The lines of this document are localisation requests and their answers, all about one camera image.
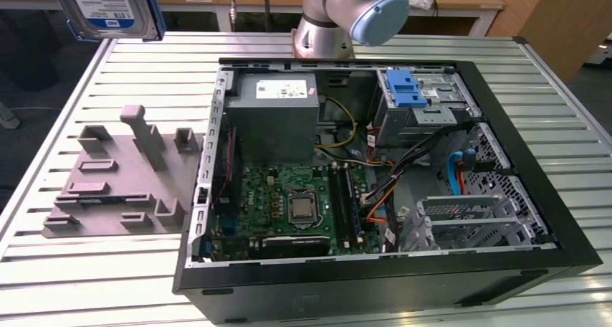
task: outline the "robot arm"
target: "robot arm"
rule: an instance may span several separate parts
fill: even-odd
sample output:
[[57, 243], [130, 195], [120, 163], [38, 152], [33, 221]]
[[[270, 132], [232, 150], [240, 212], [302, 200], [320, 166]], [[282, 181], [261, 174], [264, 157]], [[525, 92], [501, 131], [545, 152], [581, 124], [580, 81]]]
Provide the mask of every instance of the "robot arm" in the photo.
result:
[[304, 0], [293, 37], [297, 57], [346, 58], [352, 41], [377, 46], [400, 31], [408, 0]]

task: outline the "slotted aluminum table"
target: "slotted aluminum table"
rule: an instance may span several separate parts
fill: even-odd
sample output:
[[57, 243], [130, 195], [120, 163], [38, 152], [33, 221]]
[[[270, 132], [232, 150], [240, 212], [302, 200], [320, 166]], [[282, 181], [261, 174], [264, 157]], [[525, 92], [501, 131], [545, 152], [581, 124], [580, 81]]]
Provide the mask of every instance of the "slotted aluminum table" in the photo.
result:
[[[110, 133], [129, 134], [120, 110], [125, 104], [141, 104], [146, 121], [161, 133], [177, 127], [204, 132], [217, 59], [289, 57], [289, 43], [288, 34], [186, 32], [166, 34], [162, 42], [102, 42], [0, 216], [2, 327], [208, 325], [186, 299], [170, 293], [178, 234], [48, 240], [40, 235], [42, 220], [74, 164], [84, 125], [104, 124]], [[358, 58], [477, 64], [604, 264], [497, 306], [344, 316], [282, 326], [612, 323], [612, 142], [529, 46], [509, 38], [398, 36], [381, 47], [357, 46], [354, 52]]]

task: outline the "hard drive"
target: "hard drive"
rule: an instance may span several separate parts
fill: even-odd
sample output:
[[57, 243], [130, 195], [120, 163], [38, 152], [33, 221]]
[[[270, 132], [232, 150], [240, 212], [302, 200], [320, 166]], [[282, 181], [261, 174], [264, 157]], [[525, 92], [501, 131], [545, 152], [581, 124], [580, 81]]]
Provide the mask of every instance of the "hard drive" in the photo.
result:
[[164, 17], [157, 0], [58, 0], [77, 40], [161, 40]]

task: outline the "blue drive bay latch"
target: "blue drive bay latch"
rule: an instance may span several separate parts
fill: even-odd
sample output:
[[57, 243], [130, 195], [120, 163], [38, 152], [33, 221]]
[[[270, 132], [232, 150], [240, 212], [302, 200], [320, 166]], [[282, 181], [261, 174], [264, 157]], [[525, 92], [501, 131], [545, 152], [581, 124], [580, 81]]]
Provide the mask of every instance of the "blue drive bay latch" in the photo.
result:
[[388, 70], [386, 83], [394, 96], [396, 107], [425, 107], [428, 105], [418, 90], [418, 81], [408, 70]]

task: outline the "motherboard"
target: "motherboard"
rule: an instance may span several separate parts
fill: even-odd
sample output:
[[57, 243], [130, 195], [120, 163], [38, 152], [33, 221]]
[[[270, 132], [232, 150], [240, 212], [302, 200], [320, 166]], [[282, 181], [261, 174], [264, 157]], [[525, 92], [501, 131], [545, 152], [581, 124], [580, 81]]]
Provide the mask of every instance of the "motherboard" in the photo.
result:
[[[380, 252], [377, 228], [360, 215], [365, 192], [361, 166], [246, 166], [238, 215], [218, 216], [216, 258], [298, 257], [308, 247], [325, 255]], [[265, 247], [273, 254], [261, 255]]]

